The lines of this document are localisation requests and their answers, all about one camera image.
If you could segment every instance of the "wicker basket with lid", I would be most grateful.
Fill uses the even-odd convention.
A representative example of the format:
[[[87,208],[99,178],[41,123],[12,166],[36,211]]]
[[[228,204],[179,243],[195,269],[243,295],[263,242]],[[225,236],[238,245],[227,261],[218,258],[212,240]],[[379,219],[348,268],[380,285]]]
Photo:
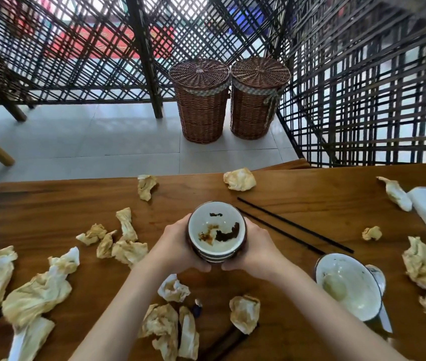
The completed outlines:
[[[170,69],[170,78],[185,138],[202,144],[220,138],[230,86],[228,66],[217,60],[183,61]]]
[[[290,71],[277,60],[253,57],[231,66],[231,75],[231,131],[242,139],[261,138],[270,128]]]

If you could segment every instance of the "ceramic bowl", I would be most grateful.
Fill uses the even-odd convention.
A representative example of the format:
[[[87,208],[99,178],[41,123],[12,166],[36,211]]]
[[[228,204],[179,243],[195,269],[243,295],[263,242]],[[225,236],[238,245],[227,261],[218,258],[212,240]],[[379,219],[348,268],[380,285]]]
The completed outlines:
[[[353,257],[331,253],[315,266],[315,281],[362,322],[380,312],[382,294],[370,271]]]
[[[237,224],[238,234],[234,238],[217,241],[217,231],[231,233]],[[231,258],[241,248],[246,238],[246,223],[240,212],[232,205],[210,201],[198,206],[188,221],[187,238],[193,250],[208,262],[220,263]]]

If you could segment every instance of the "checkered fabric band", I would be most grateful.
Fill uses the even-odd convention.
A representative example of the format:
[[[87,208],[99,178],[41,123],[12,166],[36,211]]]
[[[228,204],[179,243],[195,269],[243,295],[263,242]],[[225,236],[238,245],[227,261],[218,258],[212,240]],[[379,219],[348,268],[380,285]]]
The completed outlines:
[[[278,105],[281,101],[281,96],[283,94],[283,91],[287,88],[288,83],[283,85],[282,87],[276,89],[276,88],[252,88],[249,86],[246,86],[236,79],[232,79],[234,87],[236,87],[238,90],[243,91],[247,94],[257,95],[257,96],[266,96],[265,100],[263,100],[264,105],[269,105],[268,107],[268,114],[266,116],[266,122],[265,127],[270,124],[270,122],[273,120],[273,116],[275,115],[276,109],[278,108]]]
[[[202,97],[213,96],[223,91],[224,89],[228,88],[230,84],[231,84],[231,80],[228,78],[224,84],[221,84],[217,88],[213,88],[211,90],[189,90],[186,88],[185,91],[196,96],[202,96]]]

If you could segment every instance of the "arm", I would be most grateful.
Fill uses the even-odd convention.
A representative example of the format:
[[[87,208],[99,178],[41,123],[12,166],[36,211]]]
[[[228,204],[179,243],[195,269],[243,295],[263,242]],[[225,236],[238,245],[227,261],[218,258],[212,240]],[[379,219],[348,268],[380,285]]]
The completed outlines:
[[[400,353],[351,315],[301,268],[276,248],[268,231],[245,218],[248,241],[244,252],[223,263],[224,270],[243,269],[279,287],[312,324],[337,359],[405,361]]]
[[[198,258],[186,243],[189,214],[163,235],[128,278],[69,361],[126,360],[138,336],[143,317],[158,288],[172,273],[195,267],[208,272],[211,266]]]

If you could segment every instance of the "wooden table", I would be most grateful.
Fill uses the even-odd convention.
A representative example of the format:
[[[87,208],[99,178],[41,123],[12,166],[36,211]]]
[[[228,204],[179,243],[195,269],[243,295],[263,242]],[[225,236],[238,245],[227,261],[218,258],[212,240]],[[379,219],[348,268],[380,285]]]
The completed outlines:
[[[415,212],[403,212],[385,194],[382,175],[401,182],[408,191],[426,186],[426,164],[255,172],[257,187],[240,194],[318,233],[355,250],[363,263],[380,267],[387,278],[385,306],[394,330],[394,344],[407,358],[426,360],[426,314],[418,296],[422,291],[404,274],[401,254],[409,247],[407,236],[426,242],[426,225]],[[153,199],[142,202],[135,178],[0,183],[0,248],[14,245],[19,255],[8,291],[48,269],[48,256],[59,256],[78,246],[81,265],[68,277],[73,291],[46,316],[56,323],[37,361],[67,360],[108,306],[128,274],[128,267],[113,258],[96,258],[96,246],[86,247],[75,236],[94,223],[120,229],[114,214],[132,208],[140,241],[151,248],[164,227],[201,203],[221,200],[242,207],[326,252],[336,248],[237,202],[237,192],[227,190],[221,174],[176,175],[159,178]],[[378,225],[378,242],[361,238],[365,227]],[[270,230],[276,245],[291,261],[312,273],[318,256]],[[179,275],[203,313],[197,320],[200,349],[229,329],[228,301],[241,294],[261,300],[261,326],[228,359],[331,359],[310,325],[274,286],[246,273],[209,274],[189,270]],[[153,300],[161,304],[157,297]],[[0,359],[6,357],[12,329],[0,320]],[[130,359],[161,360],[151,339],[138,340]]]

